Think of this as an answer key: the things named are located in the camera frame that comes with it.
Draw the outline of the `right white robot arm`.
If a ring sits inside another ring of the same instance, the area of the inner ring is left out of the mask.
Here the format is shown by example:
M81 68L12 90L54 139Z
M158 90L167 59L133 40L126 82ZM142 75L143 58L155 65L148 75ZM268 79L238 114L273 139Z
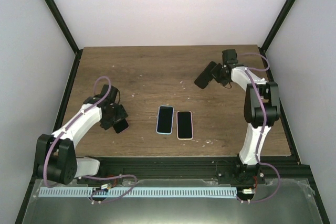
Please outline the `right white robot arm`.
M235 181L244 184L257 174L266 136L280 118L279 88L275 82L268 82L252 72L261 69L239 63L234 49L222 51L222 61L211 70L213 79L222 86L233 82L245 91L244 119L247 132L238 154L238 167L233 170Z

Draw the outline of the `black phone case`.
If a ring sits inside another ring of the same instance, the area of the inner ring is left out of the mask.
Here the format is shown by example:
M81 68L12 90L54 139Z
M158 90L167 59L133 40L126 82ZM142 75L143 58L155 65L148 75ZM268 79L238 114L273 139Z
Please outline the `black phone case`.
M201 74L195 79L194 84L201 89L205 89L207 85L213 80L211 71L216 65L217 63L211 61L201 72Z

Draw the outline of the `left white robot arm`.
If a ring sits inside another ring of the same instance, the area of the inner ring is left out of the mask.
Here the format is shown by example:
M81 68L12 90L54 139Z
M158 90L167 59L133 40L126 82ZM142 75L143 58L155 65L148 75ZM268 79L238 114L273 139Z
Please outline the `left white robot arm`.
M107 170L91 157L76 156L76 147L97 123L104 130L119 134L129 127L128 114L120 104L120 91L105 84L99 94L87 98L76 115L50 135L42 134L36 144L33 174L45 182L69 184L74 178L86 177L102 184Z

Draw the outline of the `maroon phone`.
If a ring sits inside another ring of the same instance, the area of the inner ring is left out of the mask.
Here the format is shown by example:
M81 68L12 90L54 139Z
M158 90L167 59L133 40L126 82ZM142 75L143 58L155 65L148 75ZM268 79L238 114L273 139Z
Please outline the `maroon phone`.
M113 129L117 134L120 134L121 132L125 131L128 128L129 124L126 119L123 119L113 125Z

